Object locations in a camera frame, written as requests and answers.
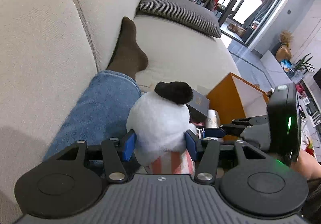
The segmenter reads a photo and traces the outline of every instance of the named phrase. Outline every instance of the red and white striped fabric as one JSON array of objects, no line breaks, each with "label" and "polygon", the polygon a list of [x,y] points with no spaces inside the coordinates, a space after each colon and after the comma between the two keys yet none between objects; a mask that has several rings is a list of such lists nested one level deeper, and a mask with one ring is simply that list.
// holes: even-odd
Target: red and white striped fabric
[{"label": "red and white striped fabric", "polygon": [[194,174],[194,163],[188,151],[165,152],[163,156],[158,157],[149,166],[145,166],[148,174]]}]

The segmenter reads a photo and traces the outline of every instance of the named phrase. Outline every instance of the beige sofa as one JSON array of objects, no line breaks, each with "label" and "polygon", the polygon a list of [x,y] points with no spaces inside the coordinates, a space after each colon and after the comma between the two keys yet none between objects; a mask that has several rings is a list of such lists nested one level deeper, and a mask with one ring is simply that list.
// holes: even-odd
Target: beige sofa
[{"label": "beige sofa", "polygon": [[220,39],[161,18],[136,15],[140,0],[0,0],[0,223],[21,212],[17,179],[41,162],[91,78],[113,54],[123,16],[134,19],[149,58],[148,88],[186,81],[206,93],[239,74]]}]

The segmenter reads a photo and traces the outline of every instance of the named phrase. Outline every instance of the blue jeans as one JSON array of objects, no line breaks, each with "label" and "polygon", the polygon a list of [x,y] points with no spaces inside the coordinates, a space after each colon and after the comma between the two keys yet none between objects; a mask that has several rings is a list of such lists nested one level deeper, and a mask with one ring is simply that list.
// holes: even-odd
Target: blue jeans
[{"label": "blue jeans", "polygon": [[126,134],[130,109],[142,95],[136,82],[114,71],[99,72],[53,139],[44,160],[76,141],[100,144]]}]

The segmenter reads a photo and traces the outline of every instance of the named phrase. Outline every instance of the plush toy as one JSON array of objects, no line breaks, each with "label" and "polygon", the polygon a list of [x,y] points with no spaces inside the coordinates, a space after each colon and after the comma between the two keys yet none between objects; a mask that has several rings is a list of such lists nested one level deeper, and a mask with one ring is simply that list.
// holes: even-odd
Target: plush toy
[{"label": "plush toy", "polygon": [[188,129],[196,133],[186,106],[192,99],[187,83],[160,82],[131,108],[127,131],[133,129],[137,135],[135,156],[147,173],[194,174],[184,137]]}]

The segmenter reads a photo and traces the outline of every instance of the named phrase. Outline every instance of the person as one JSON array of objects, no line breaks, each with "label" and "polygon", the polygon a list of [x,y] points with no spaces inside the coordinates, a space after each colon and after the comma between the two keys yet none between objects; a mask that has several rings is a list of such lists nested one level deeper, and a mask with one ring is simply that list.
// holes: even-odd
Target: person
[{"label": "person", "polygon": [[[79,140],[97,145],[111,137],[122,138],[126,134],[129,111],[142,95],[135,82],[136,73],[147,66],[148,58],[136,43],[135,24],[124,17],[109,66],[92,79],[54,137],[44,160]],[[92,167],[97,167],[94,171],[102,174],[101,165]],[[134,155],[124,163],[129,176],[139,167]],[[292,163],[291,168],[302,174],[309,185],[302,214],[313,224],[321,223],[321,165],[301,150],[298,161]]]}]

